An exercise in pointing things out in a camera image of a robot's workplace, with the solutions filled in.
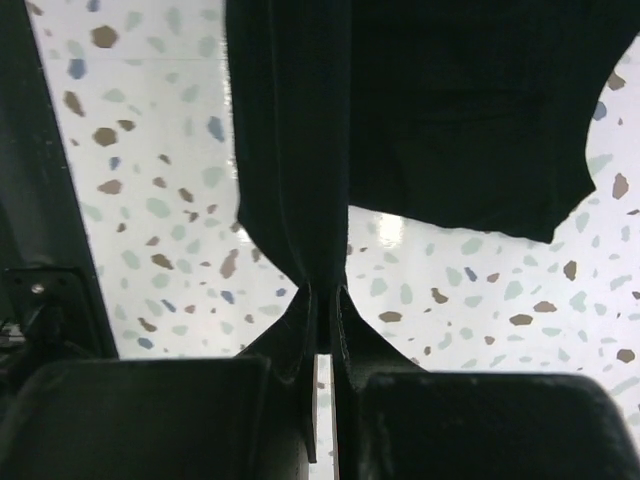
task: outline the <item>terrazzo floor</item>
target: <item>terrazzo floor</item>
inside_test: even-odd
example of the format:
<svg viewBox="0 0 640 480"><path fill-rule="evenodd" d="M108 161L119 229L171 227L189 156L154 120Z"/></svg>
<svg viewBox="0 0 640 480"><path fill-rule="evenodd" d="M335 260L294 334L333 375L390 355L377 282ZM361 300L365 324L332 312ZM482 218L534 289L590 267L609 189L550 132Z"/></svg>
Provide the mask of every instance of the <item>terrazzo floor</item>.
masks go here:
<svg viewBox="0 0 640 480"><path fill-rule="evenodd" d="M27 4L121 356L235 354L294 289L234 219L222 1ZM604 87L587 147L598 190L552 245L353 208L347 266L363 316L422 367L581 372L638 442L639 62L636 42ZM329 479L320 366L312 478Z"/></svg>

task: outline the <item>black cloth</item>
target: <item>black cloth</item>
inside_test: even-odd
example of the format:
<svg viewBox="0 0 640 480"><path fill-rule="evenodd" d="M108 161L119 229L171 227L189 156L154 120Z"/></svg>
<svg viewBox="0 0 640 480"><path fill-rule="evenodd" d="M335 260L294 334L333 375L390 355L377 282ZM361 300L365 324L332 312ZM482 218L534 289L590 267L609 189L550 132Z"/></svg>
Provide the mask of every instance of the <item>black cloth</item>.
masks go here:
<svg viewBox="0 0 640 480"><path fill-rule="evenodd" d="M229 0L226 34L238 219L297 284L343 268L341 202L550 242L594 190L589 123L639 0L353 0L331 25L296 15L349 2L282 2Z"/></svg>

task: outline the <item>brown stone chip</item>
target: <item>brown stone chip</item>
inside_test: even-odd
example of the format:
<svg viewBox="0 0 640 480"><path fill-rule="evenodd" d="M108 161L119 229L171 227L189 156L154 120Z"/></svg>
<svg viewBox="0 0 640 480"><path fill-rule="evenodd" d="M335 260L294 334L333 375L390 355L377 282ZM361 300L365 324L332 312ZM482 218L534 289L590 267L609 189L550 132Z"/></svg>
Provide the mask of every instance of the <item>brown stone chip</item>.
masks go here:
<svg viewBox="0 0 640 480"><path fill-rule="evenodd" d="M535 312L548 313L548 312L555 312L558 309L556 308L556 306L553 303L550 303L550 302L547 302L546 300L543 300L542 302L537 303L533 307L533 310Z"/></svg>
<svg viewBox="0 0 640 480"><path fill-rule="evenodd" d="M80 117L85 116L84 110L82 109L82 104L80 103L80 100L78 99L78 96L75 93L69 92L69 91L64 92L63 101L64 101L64 104L73 113L75 113Z"/></svg>
<svg viewBox="0 0 640 480"><path fill-rule="evenodd" d="M154 178L151 183L153 183L156 187L167 188L167 182L162 177Z"/></svg>
<svg viewBox="0 0 640 480"><path fill-rule="evenodd" d="M136 124L131 120L118 120L118 125L126 132L130 132L136 128Z"/></svg>
<svg viewBox="0 0 640 480"><path fill-rule="evenodd" d="M384 312L378 315L378 318L385 323L396 323L402 320L402 314L399 312Z"/></svg>
<svg viewBox="0 0 640 480"><path fill-rule="evenodd" d="M616 72L611 72L611 75L609 76L609 80L607 80L607 84L609 85L609 88L611 90L615 91L623 88L627 84L627 82L624 78L619 76Z"/></svg>
<svg viewBox="0 0 640 480"><path fill-rule="evenodd" d="M431 289L431 296L436 301L436 303L439 303L439 304L447 303L449 301L449 297L446 297L445 295L441 294L437 288Z"/></svg>
<svg viewBox="0 0 640 480"><path fill-rule="evenodd" d="M629 182L627 181L627 178L621 173L618 173L616 175L616 179L613 182L613 190L611 192L611 195L616 200L620 200L622 197L624 197L627 194L628 191L629 191Z"/></svg>
<svg viewBox="0 0 640 480"><path fill-rule="evenodd" d="M169 269L169 270L173 270L173 264L171 263L171 260L169 260L167 257L165 257L161 253L157 253L155 255L152 255L151 256L151 261L153 263L155 263L156 265L158 265L159 267L166 268L166 269Z"/></svg>
<svg viewBox="0 0 640 480"><path fill-rule="evenodd" d="M220 266L220 275L222 275L222 278L225 278L225 279L231 278L231 276L235 273L236 259L238 258L239 253L240 251L237 248L234 248L233 250L229 251L229 254L224 259L224 261L222 262L222 265Z"/></svg>
<svg viewBox="0 0 640 480"><path fill-rule="evenodd" d="M616 358L624 363L631 363L636 359L636 354L633 350L621 349L618 350Z"/></svg>
<svg viewBox="0 0 640 480"><path fill-rule="evenodd" d="M156 327L155 325L151 325L149 322L147 322L142 317L138 318L138 322L140 322L140 326L142 326L142 328L144 328L147 332L152 332L153 333L156 330L158 330L158 327Z"/></svg>
<svg viewBox="0 0 640 480"><path fill-rule="evenodd" d="M514 315L513 317L511 317L509 321L513 325L517 325L517 326L531 325L531 322L533 322L533 317L531 315L525 315L523 313L520 313L518 315Z"/></svg>
<svg viewBox="0 0 640 480"><path fill-rule="evenodd" d="M122 191L122 182L120 180L109 180L98 186L98 191L107 195L118 195Z"/></svg>
<svg viewBox="0 0 640 480"><path fill-rule="evenodd" d="M118 142L118 134L113 128L101 127L93 133L93 140L103 147Z"/></svg>
<svg viewBox="0 0 640 480"><path fill-rule="evenodd" d="M193 193L191 193L189 190L187 190L186 188L181 188L180 190L178 190L178 193L185 202L193 203Z"/></svg>
<svg viewBox="0 0 640 480"><path fill-rule="evenodd" d="M91 40L96 47L111 48L118 41L118 32L104 25L91 30Z"/></svg>
<svg viewBox="0 0 640 480"><path fill-rule="evenodd" d="M564 276L573 282L576 279L576 273L578 272L578 264L571 260L564 266L562 271L564 272Z"/></svg>

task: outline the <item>black plastic part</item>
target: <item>black plastic part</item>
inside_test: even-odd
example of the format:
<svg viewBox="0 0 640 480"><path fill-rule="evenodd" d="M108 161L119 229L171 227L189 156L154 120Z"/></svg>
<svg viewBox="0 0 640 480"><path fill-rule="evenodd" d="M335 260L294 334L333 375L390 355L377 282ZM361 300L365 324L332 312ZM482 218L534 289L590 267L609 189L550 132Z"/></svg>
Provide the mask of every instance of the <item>black plastic part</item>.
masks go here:
<svg viewBox="0 0 640 480"><path fill-rule="evenodd" d="M361 407L357 478L640 478L617 407L586 377L379 374Z"/></svg>
<svg viewBox="0 0 640 480"><path fill-rule="evenodd" d="M317 347L318 355L331 354L331 308L333 302L330 296L322 298L318 302L318 328L317 328Z"/></svg>
<svg viewBox="0 0 640 480"><path fill-rule="evenodd" d="M77 270L14 269L5 271L3 280L27 340L66 343L85 357L105 356L96 308Z"/></svg>
<svg viewBox="0 0 640 480"><path fill-rule="evenodd" d="M260 358L49 365L0 429L0 478L295 478L258 473L268 380Z"/></svg>
<svg viewBox="0 0 640 480"><path fill-rule="evenodd" d="M68 331L82 348L116 358L25 2L0 2L0 32L0 270L73 268L82 285L70 279L69 288L81 306L71 312ZM0 290L0 320L21 321L30 300ZM19 298L7 299L14 294Z"/></svg>
<svg viewBox="0 0 640 480"><path fill-rule="evenodd" d="M301 287L284 315L239 356L259 355L272 362L269 398L278 442L266 442L265 463L308 468L316 459L316 328L318 301L308 285ZM298 478L283 476L283 480Z"/></svg>
<svg viewBox="0 0 640 480"><path fill-rule="evenodd" d="M363 441L360 393L369 378L381 372L428 373L396 350L360 316L345 287L339 289L332 300L334 462L340 478L356 479L360 478Z"/></svg>
<svg viewBox="0 0 640 480"><path fill-rule="evenodd" d="M42 367L60 360L78 360L79 358L81 357L76 352L61 344L27 342L18 351L0 361L2 394L6 395L6 400L10 404L24 384Z"/></svg>

